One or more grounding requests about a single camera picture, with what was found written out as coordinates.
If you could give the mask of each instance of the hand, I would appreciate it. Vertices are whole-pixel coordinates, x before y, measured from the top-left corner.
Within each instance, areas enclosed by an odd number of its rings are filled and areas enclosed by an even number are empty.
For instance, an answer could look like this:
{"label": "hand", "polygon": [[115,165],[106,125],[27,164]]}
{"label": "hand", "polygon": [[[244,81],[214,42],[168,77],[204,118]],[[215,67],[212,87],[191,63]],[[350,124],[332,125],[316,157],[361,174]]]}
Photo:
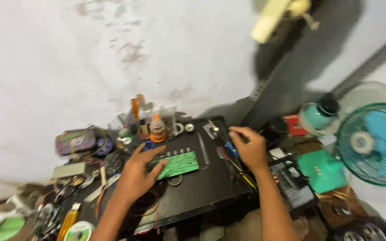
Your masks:
{"label": "hand", "polygon": [[[264,137],[249,127],[230,127],[229,130],[229,135],[238,150],[241,160],[253,173],[268,167],[265,157],[266,142]],[[239,133],[247,137],[249,143],[245,144]]]}
{"label": "hand", "polygon": [[140,153],[143,147],[144,143],[133,152],[130,159],[124,165],[115,190],[116,196],[122,197],[128,201],[129,204],[134,203],[154,185],[160,172],[168,163],[167,160],[162,160],[150,173],[147,173],[145,169],[147,163],[151,161],[156,154],[162,152],[166,146]]}

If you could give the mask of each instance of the electric fan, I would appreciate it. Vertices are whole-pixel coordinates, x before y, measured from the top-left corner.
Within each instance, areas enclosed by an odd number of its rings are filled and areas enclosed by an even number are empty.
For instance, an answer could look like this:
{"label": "electric fan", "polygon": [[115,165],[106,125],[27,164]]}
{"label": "electric fan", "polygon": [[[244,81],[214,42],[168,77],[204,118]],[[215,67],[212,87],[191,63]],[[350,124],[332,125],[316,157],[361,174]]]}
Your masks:
{"label": "electric fan", "polygon": [[374,103],[352,112],[341,123],[336,149],[356,177],[386,187],[386,103]]}

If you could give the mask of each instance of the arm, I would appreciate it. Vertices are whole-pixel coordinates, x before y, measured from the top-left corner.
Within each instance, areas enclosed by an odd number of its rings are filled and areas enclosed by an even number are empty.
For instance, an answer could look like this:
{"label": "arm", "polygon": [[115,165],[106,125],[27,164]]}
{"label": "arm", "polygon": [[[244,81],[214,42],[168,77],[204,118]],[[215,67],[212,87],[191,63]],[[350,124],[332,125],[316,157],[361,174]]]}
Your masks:
{"label": "arm", "polygon": [[143,147],[144,144],[140,145],[124,165],[117,187],[90,241],[115,241],[131,205],[154,185],[168,163],[163,160],[150,173],[146,173],[145,165],[166,146],[140,153]]}
{"label": "arm", "polygon": [[[230,137],[242,161],[256,177],[262,214],[262,240],[298,241],[293,222],[265,158],[265,139],[248,127],[230,127]],[[248,137],[244,144],[238,133]]]}

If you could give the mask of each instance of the orange bottle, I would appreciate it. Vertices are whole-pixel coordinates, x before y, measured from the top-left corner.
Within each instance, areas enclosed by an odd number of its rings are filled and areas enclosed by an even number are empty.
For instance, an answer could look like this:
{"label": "orange bottle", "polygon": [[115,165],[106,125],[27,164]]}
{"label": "orange bottle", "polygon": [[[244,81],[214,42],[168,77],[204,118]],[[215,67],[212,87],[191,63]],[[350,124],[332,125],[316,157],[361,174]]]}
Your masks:
{"label": "orange bottle", "polygon": [[154,114],[150,123],[150,140],[153,142],[162,142],[166,138],[166,126],[160,119],[159,114]]}

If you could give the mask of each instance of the green circuit board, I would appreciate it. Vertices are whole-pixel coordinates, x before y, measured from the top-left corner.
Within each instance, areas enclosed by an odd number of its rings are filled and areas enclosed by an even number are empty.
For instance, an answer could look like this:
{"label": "green circuit board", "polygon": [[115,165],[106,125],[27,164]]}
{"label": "green circuit board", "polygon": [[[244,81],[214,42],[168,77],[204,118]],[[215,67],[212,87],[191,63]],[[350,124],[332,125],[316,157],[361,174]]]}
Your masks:
{"label": "green circuit board", "polygon": [[168,164],[164,167],[163,171],[158,176],[158,180],[178,176],[179,174],[184,174],[199,169],[199,163],[197,162],[194,151],[176,156],[169,156],[163,159],[168,160]]}

